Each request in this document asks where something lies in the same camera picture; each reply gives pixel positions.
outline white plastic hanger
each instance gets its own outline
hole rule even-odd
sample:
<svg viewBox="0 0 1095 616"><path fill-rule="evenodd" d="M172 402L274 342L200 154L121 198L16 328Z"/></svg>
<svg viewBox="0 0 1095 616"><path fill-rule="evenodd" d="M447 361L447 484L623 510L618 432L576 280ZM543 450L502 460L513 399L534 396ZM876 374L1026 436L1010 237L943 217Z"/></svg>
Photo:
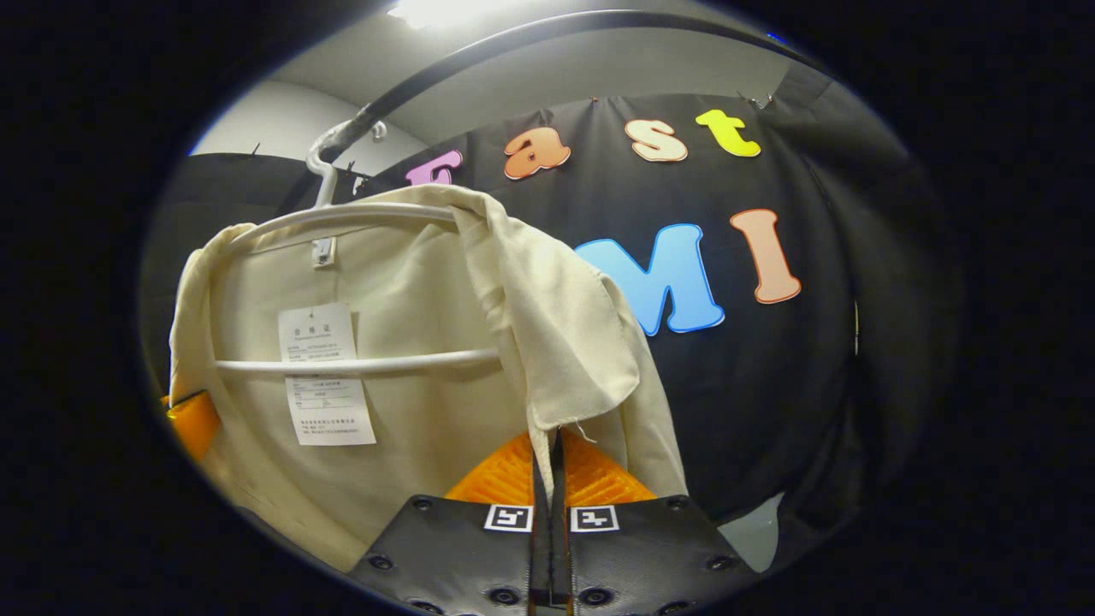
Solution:
<svg viewBox="0 0 1095 616"><path fill-rule="evenodd" d="M431 218L435 220L452 221L452 211L445 207L429 205L415 205L410 202L359 202L351 205L333 206L331 199L334 195L335 183L338 181L338 170L330 162L320 160L320 150L324 142L341 130L349 120L344 121L324 132L312 144L304 162L308 168L316 175L323 177L320 183L320 191L315 198L315 205L311 209L295 211L285 216L279 216L273 220L267 220L254 229L241 233L233 239L228 249L241 249L253 240L293 224L313 222L319 220L349 220L353 218L368 218L376 216L401 216L412 218ZM380 141L388 133L388 127L382 121L373 126L373 141ZM384 358L372 360L348 360L335 362L241 362L241 361L217 361L217 368L221 371L244 372L244 373L274 373L283 375L299 374L376 374L430 367L447 367L453 364L466 364L472 362L483 362L497 360L496 349L475 349L471 351L454 351L449 353L429 353L425 356L406 356L403 358Z"/></svg>

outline orange letter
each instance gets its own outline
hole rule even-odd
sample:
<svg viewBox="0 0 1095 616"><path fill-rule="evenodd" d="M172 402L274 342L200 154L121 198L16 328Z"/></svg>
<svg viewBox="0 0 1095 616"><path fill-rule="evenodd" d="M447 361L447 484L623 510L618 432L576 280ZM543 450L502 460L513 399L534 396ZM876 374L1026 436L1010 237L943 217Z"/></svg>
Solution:
<svg viewBox="0 0 1095 616"><path fill-rule="evenodd" d="M623 125L623 131L638 141L632 143L635 153L650 162L684 160L688 148L676 137L673 127L660 119L632 119Z"/></svg>
<svg viewBox="0 0 1095 616"><path fill-rule="evenodd" d="M564 147L554 128L542 126L514 137L505 149L509 160L505 173L510 179L528 177L541 168L558 166L570 158L570 148Z"/></svg>
<svg viewBox="0 0 1095 616"><path fill-rule="evenodd" d="M730 225L741 231L749 242L757 264L757 290L761 303L775 303L798 294L803 282L791 275L787 258L775 234L775 212L771 209L747 209L730 218Z"/></svg>
<svg viewBox="0 0 1095 616"><path fill-rule="evenodd" d="M753 156L760 153L757 141L746 141L738 133L738 128L745 128L746 123L736 117L726 117L722 109L711 109L695 118L695 121L711 128L718 144L734 155Z"/></svg>

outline ceiling light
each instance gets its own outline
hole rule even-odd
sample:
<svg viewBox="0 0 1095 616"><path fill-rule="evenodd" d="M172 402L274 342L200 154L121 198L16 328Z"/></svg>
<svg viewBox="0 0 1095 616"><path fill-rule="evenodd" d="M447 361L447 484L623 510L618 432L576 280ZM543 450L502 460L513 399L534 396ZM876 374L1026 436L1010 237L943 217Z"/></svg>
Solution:
<svg viewBox="0 0 1095 616"><path fill-rule="evenodd" d="M464 22L498 9L528 4L528 0L400 0L389 15L414 30Z"/></svg>

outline white wall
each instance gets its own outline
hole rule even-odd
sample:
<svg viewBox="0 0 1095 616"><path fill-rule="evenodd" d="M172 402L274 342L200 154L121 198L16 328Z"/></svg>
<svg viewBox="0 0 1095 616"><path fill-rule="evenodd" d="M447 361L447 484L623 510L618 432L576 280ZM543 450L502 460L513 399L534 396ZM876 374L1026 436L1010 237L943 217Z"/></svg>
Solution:
<svg viewBox="0 0 1095 616"><path fill-rule="evenodd" d="M315 139L332 126L345 121L359 107L303 85L283 81L262 81L235 102L194 146L191 154L255 153L304 160ZM345 168L354 161L354 171L374 175L426 144L400 128L388 126L388 137L380 143L366 135L335 161Z"/></svg>

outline white paper tag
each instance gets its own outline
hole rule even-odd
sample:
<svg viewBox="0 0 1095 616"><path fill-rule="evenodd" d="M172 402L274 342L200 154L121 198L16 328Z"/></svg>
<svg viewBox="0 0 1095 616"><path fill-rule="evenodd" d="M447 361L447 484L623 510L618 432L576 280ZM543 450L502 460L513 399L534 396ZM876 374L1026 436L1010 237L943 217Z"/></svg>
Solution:
<svg viewBox="0 0 1095 616"><path fill-rule="evenodd" d="M278 315L283 362L356 360L349 306L326 303ZM371 445L361 380L343 376L287 376L289 415L301 445Z"/></svg>

